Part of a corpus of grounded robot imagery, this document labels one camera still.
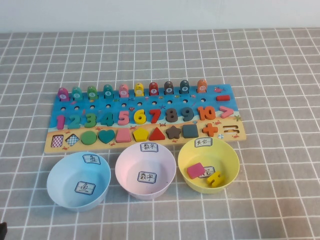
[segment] pink number 5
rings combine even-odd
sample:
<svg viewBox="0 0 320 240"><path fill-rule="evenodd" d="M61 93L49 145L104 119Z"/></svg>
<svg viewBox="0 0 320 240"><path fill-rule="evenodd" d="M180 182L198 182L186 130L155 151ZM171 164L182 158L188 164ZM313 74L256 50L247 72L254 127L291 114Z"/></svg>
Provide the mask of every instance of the pink number 5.
<svg viewBox="0 0 320 240"><path fill-rule="evenodd" d="M129 123L129 111L120 111L118 125L123 126Z"/></svg>

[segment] green circle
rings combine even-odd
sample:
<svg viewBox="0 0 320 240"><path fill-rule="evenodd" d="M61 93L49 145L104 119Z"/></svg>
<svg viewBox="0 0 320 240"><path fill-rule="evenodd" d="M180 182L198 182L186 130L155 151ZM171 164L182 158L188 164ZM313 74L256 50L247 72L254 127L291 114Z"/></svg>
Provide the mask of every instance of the green circle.
<svg viewBox="0 0 320 240"><path fill-rule="evenodd" d="M97 141L97 135L94 131L86 131L81 135L81 142L84 145L92 145Z"/></svg>

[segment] green number 3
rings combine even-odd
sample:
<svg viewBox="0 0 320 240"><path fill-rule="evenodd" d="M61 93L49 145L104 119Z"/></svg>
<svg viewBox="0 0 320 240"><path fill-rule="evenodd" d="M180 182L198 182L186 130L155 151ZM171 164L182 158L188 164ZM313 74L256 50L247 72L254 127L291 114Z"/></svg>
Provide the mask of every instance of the green number 3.
<svg viewBox="0 0 320 240"><path fill-rule="evenodd" d="M93 128L97 124L97 116L94 113L88 113L86 116L85 128Z"/></svg>

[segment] white wall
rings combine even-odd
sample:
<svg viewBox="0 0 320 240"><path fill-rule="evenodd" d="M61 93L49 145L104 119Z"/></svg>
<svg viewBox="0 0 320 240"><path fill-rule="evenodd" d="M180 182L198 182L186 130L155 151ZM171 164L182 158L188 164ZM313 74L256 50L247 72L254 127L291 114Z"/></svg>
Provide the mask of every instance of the white wall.
<svg viewBox="0 0 320 240"><path fill-rule="evenodd" d="M319 26L320 0L0 0L0 32Z"/></svg>

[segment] plastic bowl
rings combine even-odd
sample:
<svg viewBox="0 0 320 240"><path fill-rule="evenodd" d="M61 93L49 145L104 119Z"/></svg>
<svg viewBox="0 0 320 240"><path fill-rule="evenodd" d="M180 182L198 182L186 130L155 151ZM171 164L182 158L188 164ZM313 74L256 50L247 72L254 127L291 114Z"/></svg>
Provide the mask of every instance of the plastic bowl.
<svg viewBox="0 0 320 240"><path fill-rule="evenodd" d="M119 184L137 199L150 200L163 194L177 170L175 157L155 142L140 142L125 149L115 164Z"/></svg>
<svg viewBox="0 0 320 240"><path fill-rule="evenodd" d="M187 168L201 163L204 175L191 179ZM239 173L240 162L237 153L226 142L213 137L200 137L188 141L180 150L178 167L185 182L193 190L204 194L215 194L232 183ZM220 171L224 181L218 187L207 184L207 178Z"/></svg>
<svg viewBox="0 0 320 240"><path fill-rule="evenodd" d="M58 205L83 212L99 205L107 194L111 170L93 152L77 152L61 159L50 171L46 187Z"/></svg>

